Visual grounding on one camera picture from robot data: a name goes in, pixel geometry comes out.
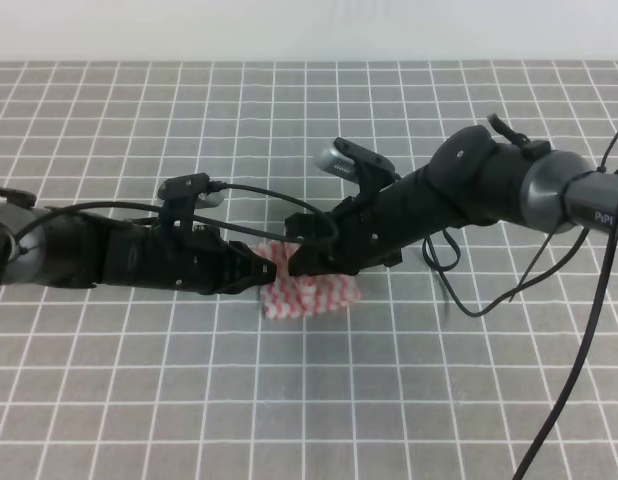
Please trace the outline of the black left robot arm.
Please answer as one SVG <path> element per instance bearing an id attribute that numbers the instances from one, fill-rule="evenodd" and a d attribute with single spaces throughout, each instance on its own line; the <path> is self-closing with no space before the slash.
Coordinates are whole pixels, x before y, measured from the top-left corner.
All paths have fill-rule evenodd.
<path id="1" fill-rule="evenodd" d="M 276 265 L 194 218 L 192 195 L 155 217 L 115 220 L 115 202 L 38 208 L 33 194 L 0 187 L 0 278 L 64 289 L 98 285 L 238 294 L 272 283 Z"/>

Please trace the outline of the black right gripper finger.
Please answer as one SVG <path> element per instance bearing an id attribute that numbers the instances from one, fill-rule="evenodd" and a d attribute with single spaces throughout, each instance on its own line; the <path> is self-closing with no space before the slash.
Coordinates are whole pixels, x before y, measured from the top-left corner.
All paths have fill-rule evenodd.
<path id="1" fill-rule="evenodd" d="M 285 219 L 285 234 L 305 244 L 321 245 L 329 239 L 329 224 L 322 216 L 296 212 Z"/>
<path id="2" fill-rule="evenodd" d="M 329 256 L 315 247 L 303 245 L 291 255 L 292 276 L 319 276 L 333 272 Z"/>

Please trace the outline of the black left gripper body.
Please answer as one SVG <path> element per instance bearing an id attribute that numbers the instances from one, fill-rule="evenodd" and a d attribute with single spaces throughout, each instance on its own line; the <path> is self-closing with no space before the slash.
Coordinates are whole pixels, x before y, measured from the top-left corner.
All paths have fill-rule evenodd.
<path id="1" fill-rule="evenodd" d="M 199 231 L 189 245 L 171 231 L 131 225 L 110 232 L 101 283 L 204 295 L 239 282 L 235 252 L 219 236 Z"/>

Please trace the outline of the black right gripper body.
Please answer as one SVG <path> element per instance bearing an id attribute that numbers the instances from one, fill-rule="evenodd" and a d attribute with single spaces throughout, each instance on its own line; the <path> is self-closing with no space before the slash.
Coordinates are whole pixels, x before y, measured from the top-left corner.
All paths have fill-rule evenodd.
<path id="1" fill-rule="evenodd" d="M 347 197 L 331 211 L 339 228 L 338 241 L 319 250 L 329 256 L 333 273 L 356 275 L 360 270 L 402 262 L 399 228 L 404 225 L 404 196 L 379 192 L 369 199 Z"/>

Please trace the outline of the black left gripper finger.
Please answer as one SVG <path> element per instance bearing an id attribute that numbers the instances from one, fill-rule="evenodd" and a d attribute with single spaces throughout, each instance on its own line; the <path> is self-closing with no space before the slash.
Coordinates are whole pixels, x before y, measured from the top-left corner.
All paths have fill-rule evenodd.
<path id="1" fill-rule="evenodd" d="M 268 243 L 247 246 L 242 242 L 231 242 L 232 293 L 272 284 L 276 277 L 277 265 L 272 260 L 272 250 Z"/>

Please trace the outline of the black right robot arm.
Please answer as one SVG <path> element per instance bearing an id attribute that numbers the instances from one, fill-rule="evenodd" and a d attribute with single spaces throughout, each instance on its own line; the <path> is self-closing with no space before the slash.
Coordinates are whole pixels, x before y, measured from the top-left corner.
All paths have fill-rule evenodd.
<path id="1" fill-rule="evenodd" d="M 543 233 L 575 226 L 610 231 L 618 175 L 580 155 L 530 140 L 497 116 L 450 136 L 428 164 L 404 177 L 385 157 L 343 138 L 316 160 L 359 193 L 329 212 L 339 230 L 329 246 L 302 246 L 288 260 L 293 276 L 393 267 L 404 247 L 445 229 L 499 221 Z"/>

